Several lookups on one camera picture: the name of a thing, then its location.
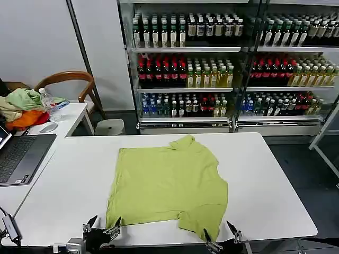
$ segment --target white wall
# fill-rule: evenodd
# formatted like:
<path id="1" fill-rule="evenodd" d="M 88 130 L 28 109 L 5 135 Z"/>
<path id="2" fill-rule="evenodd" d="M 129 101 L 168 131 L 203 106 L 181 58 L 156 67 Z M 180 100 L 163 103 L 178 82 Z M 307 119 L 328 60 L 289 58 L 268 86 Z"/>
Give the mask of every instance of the white wall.
<path id="1" fill-rule="evenodd" d="M 105 109 L 134 110 L 116 0 L 72 0 Z"/>
<path id="2" fill-rule="evenodd" d="M 74 1 L 74 8 L 78 7 L 76 14 L 82 21 L 81 32 L 103 107 L 134 110 L 116 2 L 80 2 Z M 2 0 L 0 35 L 3 81 L 34 87 L 57 72 L 86 71 L 65 0 Z M 76 99 L 85 85 L 85 81 L 63 82 L 48 86 L 48 91 Z"/>

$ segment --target wooden chair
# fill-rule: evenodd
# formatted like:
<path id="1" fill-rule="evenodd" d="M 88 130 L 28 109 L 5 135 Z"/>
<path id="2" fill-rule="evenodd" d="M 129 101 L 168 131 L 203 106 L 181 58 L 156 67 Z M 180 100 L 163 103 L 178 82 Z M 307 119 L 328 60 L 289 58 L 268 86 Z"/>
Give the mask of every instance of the wooden chair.
<path id="1" fill-rule="evenodd" d="M 68 81 L 68 80 L 84 80 L 88 81 L 87 86 L 85 89 L 80 93 L 79 95 L 79 102 L 87 102 L 87 110 L 88 113 L 90 114 L 93 110 L 94 107 L 96 107 L 100 114 L 101 117 L 106 119 L 106 115 L 104 111 L 102 110 L 102 107 L 100 106 L 99 102 L 95 98 L 93 94 L 93 89 L 94 89 L 94 79 L 91 76 L 91 74 L 83 71 L 65 71 L 65 72 L 59 72 L 56 73 L 52 76 L 49 76 L 42 80 L 38 85 L 34 88 L 35 91 L 39 91 L 39 88 L 46 87 L 47 85 L 54 84 L 54 83 L 59 83 L 63 81 Z M 92 101 L 86 101 L 85 98 L 86 96 L 89 96 Z"/>

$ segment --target orange cloth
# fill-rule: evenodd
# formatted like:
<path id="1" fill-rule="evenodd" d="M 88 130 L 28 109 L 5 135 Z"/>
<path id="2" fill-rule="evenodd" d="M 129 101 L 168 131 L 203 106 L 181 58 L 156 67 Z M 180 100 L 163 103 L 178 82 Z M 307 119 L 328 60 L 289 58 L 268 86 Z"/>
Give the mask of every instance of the orange cloth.
<path id="1" fill-rule="evenodd" d="M 43 114 L 44 111 L 38 110 L 23 111 L 22 117 L 14 120 L 13 122 L 7 122 L 6 128 L 10 131 L 13 129 L 24 131 L 27 127 L 33 125 Z"/>

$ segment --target white desk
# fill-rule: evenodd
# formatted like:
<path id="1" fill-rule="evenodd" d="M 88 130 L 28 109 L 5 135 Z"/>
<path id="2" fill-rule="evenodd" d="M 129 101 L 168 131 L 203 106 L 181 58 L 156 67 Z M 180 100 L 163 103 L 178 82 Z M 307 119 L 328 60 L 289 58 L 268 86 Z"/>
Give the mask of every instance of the white desk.
<path id="1" fill-rule="evenodd" d="M 82 237 L 82 223 L 98 215 L 105 225 L 107 200 L 119 148 L 160 147 L 184 135 L 68 137 L 58 146 L 16 215 L 23 246 L 51 246 Z M 249 240 L 317 234 L 317 229 L 271 150 L 258 133 L 194 134 L 219 160 L 228 182 L 228 207 L 218 241 L 231 237 L 229 220 Z M 202 242 L 177 221 L 122 227 L 117 246 Z"/>
<path id="2" fill-rule="evenodd" d="M 49 133 L 55 133 L 56 139 L 54 140 L 52 146 L 48 150 L 45 158 L 43 159 L 41 165 L 39 166 L 35 176 L 31 182 L 27 185 L 21 186 L 9 186 L 0 188 L 0 205 L 1 207 L 9 214 L 14 216 L 19 209 L 20 205 L 24 201 L 30 189 L 33 187 L 37 179 L 39 178 L 41 172 L 47 165 L 48 161 L 54 154 L 57 145 L 68 135 L 71 135 L 75 128 L 78 126 L 82 118 L 85 119 L 86 112 L 86 103 L 70 103 L 69 105 L 61 109 L 63 115 L 63 120 L 58 123 L 58 127 Z M 28 135 L 37 135 L 40 134 L 39 131 L 42 129 L 41 125 L 33 126 Z"/>

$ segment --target light green cloth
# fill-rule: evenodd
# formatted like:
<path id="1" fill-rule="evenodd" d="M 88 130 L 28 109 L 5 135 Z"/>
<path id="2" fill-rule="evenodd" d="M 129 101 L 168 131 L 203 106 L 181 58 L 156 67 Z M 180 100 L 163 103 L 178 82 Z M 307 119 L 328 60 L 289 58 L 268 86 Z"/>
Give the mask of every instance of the light green cloth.
<path id="1" fill-rule="evenodd" d="M 212 240 L 227 207 L 227 183 L 218 161 L 187 135 L 169 147 L 120 149 L 106 213 L 106 228 L 179 219 L 179 227 Z"/>
<path id="2" fill-rule="evenodd" d="M 63 98 L 55 98 L 56 103 L 65 101 Z M 6 102 L 22 110 L 43 110 L 40 102 L 40 94 L 34 89 L 17 88 L 6 96 Z"/>

